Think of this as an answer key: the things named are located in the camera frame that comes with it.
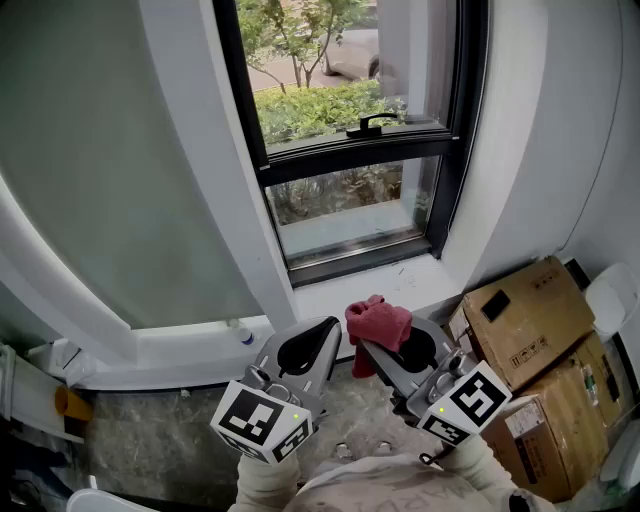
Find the person's left forearm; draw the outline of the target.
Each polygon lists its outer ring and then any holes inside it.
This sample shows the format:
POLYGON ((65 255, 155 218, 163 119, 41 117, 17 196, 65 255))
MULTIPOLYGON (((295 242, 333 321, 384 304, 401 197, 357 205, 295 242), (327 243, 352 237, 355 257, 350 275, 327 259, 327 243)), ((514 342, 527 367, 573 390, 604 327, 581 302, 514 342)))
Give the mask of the person's left forearm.
POLYGON ((277 465, 242 455, 237 470, 237 496, 228 512, 282 512, 298 492, 295 454, 277 465))

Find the white rounded plastic object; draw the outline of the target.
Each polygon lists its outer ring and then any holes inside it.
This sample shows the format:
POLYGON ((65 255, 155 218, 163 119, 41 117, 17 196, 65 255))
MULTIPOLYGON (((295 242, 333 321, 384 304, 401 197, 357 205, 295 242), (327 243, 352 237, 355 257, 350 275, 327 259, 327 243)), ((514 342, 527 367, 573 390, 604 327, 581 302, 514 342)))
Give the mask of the white rounded plastic object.
POLYGON ((96 489, 82 489, 71 495, 66 512, 159 512, 96 489))

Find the person's beige printed top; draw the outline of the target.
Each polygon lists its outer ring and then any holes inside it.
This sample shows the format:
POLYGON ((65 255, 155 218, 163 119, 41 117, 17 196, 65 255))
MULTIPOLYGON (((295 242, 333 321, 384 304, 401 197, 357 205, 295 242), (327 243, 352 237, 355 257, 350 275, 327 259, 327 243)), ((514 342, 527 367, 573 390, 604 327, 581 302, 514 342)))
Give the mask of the person's beige printed top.
POLYGON ((498 512, 461 476, 408 456, 366 457, 310 480, 284 512, 498 512))

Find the white framed frosted partition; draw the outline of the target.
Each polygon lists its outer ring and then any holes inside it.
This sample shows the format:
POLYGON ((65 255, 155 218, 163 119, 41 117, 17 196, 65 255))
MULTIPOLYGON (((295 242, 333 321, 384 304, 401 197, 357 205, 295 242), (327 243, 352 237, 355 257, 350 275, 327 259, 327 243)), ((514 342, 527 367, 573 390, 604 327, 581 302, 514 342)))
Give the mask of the white framed frosted partition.
POLYGON ((296 320, 212 0, 0 0, 0 341, 73 347, 47 369, 84 388, 178 388, 296 320))

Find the clear plastic bottle blue label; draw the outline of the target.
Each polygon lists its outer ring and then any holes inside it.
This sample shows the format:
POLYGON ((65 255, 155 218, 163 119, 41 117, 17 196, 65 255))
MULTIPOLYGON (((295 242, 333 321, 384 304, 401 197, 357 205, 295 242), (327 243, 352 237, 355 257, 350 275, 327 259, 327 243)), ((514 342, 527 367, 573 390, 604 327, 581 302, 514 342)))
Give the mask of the clear plastic bottle blue label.
POLYGON ((226 324, 234 336, 234 338, 245 346, 252 345, 254 343, 254 334, 242 321, 239 319, 229 319, 226 324))

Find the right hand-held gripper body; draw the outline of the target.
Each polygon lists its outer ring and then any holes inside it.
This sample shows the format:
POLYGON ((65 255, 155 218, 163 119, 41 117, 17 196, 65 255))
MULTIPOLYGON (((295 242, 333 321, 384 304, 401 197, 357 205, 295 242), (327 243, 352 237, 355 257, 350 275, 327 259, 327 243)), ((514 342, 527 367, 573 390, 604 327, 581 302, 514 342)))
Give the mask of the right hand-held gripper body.
POLYGON ((486 362, 474 361, 460 348, 431 361, 411 355, 400 357, 399 363, 421 370, 404 372, 408 392, 399 395, 394 412, 449 446, 480 434, 512 397, 486 362))

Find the clear window glass pane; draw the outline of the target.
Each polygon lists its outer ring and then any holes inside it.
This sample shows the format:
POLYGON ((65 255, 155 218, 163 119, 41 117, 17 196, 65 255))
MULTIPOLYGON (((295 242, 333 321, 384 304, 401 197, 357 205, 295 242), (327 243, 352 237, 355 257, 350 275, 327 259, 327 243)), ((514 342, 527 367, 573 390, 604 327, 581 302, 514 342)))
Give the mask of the clear window glass pane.
POLYGON ((267 146, 447 125, 457 0, 235 0, 267 146))

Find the silver car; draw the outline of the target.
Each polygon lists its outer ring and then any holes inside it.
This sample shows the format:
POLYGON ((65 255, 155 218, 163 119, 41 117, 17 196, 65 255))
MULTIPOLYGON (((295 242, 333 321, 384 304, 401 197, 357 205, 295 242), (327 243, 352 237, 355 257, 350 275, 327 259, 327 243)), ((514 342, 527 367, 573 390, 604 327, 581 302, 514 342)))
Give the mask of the silver car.
POLYGON ((320 38, 325 50, 320 60, 326 76, 342 75, 352 80, 377 79, 380 72, 378 29, 356 28, 345 30, 341 37, 320 38))

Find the white plastic trim board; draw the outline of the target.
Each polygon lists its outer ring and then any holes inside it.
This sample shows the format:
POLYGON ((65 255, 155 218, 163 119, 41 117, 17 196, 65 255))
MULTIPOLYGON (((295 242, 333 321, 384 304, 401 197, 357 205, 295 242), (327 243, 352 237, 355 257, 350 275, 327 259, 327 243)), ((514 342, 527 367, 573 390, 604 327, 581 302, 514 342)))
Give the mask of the white plastic trim board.
POLYGON ((66 431, 63 417, 56 412, 54 396, 58 387, 58 380, 0 343, 0 417, 83 444, 82 437, 66 431))

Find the orange cup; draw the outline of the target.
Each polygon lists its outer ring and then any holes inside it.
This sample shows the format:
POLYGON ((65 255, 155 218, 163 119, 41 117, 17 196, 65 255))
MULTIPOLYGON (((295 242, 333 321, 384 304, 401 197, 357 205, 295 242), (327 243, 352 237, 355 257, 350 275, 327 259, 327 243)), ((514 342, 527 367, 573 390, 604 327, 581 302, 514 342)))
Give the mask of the orange cup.
POLYGON ((54 394, 56 412, 64 417, 89 422, 93 418, 93 407, 66 387, 58 387, 54 394))

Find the cardboard box with white label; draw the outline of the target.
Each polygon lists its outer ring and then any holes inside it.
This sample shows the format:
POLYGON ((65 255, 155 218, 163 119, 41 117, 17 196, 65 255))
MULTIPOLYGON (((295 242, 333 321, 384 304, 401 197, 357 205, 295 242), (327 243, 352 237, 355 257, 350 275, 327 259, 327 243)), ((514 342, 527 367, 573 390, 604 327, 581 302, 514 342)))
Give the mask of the cardboard box with white label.
POLYGON ((536 397, 509 402, 482 437, 517 486, 554 504, 572 497, 550 423, 536 397))

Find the red cloth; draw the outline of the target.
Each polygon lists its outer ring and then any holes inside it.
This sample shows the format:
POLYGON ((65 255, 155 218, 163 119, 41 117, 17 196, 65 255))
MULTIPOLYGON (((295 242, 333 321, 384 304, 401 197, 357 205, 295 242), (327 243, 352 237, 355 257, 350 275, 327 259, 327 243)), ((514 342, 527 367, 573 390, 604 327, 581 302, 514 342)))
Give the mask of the red cloth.
POLYGON ((375 373, 366 354, 358 346, 360 341, 370 341, 398 353, 411 332, 412 313, 387 303, 381 295, 352 303, 345 310, 345 319, 349 342, 355 347, 352 375, 356 379, 368 378, 375 373))

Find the cardboard box with black patch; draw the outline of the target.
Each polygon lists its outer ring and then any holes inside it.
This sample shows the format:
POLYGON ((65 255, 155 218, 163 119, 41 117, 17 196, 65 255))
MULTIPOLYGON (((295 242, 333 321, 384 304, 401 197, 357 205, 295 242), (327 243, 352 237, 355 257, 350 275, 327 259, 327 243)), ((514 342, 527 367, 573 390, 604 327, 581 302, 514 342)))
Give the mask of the cardboard box with black patch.
POLYGON ((466 293, 448 329, 515 392, 589 334, 593 321, 575 280, 550 256, 466 293))

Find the crumpled cardboard box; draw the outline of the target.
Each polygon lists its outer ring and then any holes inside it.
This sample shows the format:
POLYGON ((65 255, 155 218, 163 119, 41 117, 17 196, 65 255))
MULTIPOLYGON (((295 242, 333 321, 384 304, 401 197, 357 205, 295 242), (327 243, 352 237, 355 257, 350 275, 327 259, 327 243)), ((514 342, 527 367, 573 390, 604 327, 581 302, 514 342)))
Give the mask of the crumpled cardboard box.
POLYGON ((592 332, 521 393, 541 408, 557 464, 534 458, 535 493, 552 503, 571 499, 609 452, 607 434, 621 417, 621 392, 600 337, 592 332))

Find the white plastic bin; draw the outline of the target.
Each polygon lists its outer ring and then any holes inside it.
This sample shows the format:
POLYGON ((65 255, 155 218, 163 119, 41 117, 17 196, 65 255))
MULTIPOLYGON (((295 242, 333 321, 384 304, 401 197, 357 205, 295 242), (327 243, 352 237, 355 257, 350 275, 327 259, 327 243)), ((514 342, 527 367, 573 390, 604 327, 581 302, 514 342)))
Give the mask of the white plastic bin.
POLYGON ((640 285, 631 268, 615 263, 584 290, 593 315, 593 330, 602 342, 610 340, 633 316, 640 304, 640 285))

